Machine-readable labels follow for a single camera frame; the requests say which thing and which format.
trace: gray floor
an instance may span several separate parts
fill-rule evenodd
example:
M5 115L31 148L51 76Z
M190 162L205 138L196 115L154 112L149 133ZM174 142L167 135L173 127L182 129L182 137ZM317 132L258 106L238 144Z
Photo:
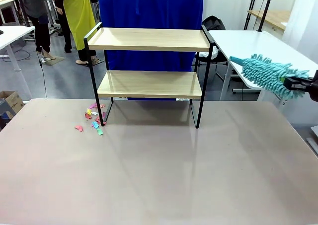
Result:
M21 49L20 46L13 46L13 50ZM28 51L31 56L27 60L19 61L24 77L30 87L33 98L44 98L45 90L43 84L42 71L38 63L38 58L35 52L35 43L27 42L24 50ZM4 54L5 50L0 51L0 55ZM54 66L43 66L47 97L48 98L83 98L93 99L94 93L90 78L89 69L84 66L75 64L78 59L76 50L66 54L64 52L64 38L53 34L51 36L51 53L54 56L65 57L66 59ZM24 51L15 53L16 59L23 59L27 56ZM104 59L102 51L97 52L100 59ZM11 63L4 62L0 59L0 91L2 90L17 90L22 97L26 99L22 93L22 85L18 80L17 74L13 70ZM221 75L226 72L226 68L219 66L218 71ZM106 67L105 63L94 66L94 72L97 85L102 81ZM203 85L205 66L200 67L199 80ZM207 85L206 100L219 100L221 95L223 82L215 76L215 67L211 67L209 80ZM227 100L242 100L242 94L232 94L232 88L242 88L241 82L231 81L230 88L227 94ZM256 100L257 94L244 94L243 100Z

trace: yellow apron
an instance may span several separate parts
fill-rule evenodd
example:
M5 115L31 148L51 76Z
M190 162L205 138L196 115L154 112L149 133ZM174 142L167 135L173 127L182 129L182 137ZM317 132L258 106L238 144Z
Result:
M64 0L63 6L76 49L82 50L84 49L84 36L95 26L90 0Z

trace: cardboard box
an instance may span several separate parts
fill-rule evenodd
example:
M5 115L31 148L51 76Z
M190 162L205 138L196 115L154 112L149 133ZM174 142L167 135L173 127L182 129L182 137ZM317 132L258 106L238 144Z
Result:
M6 100L9 106L14 110L15 113L18 113L21 108L24 106L22 99L19 94L15 91L2 91L0 92L0 98ZM12 119L13 115L9 112L3 113L2 118Z

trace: white wall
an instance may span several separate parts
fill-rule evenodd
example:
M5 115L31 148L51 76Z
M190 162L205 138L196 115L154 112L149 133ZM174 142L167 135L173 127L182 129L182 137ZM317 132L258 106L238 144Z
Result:
M227 30L243 30L251 0L204 0L203 18L214 15L220 18ZM272 0L270 9L291 10L295 0ZM263 0L256 0L254 9L260 9Z
M296 0L283 41L318 64L318 0ZM318 125L318 103L309 95L290 101L283 111L294 126Z

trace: black pants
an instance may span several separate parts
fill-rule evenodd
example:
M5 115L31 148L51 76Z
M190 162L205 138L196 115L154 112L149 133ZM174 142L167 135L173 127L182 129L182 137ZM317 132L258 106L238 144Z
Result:
M79 59L80 60L87 61L87 55L86 55L85 49L78 50L78 53L79 53ZM96 51L95 50L90 50L89 53L90 53L90 56L95 56L96 55Z
M33 26L35 27L35 44L36 51L42 52L44 49L46 52L50 52L50 32L48 24L39 24L38 18L29 16L32 21Z
M66 18L66 15L65 15L65 11L64 11L64 8L62 9L63 11L63 15L60 15L58 13L58 18L59 18L59 22L60 22L60 25L61 25L61 29L63 31L63 34L64 34L64 40L65 40L65 51L67 50L71 50L72 49L72 44L71 44L71 30L70 30L70 27L69 27L69 24L68 24L68 20Z

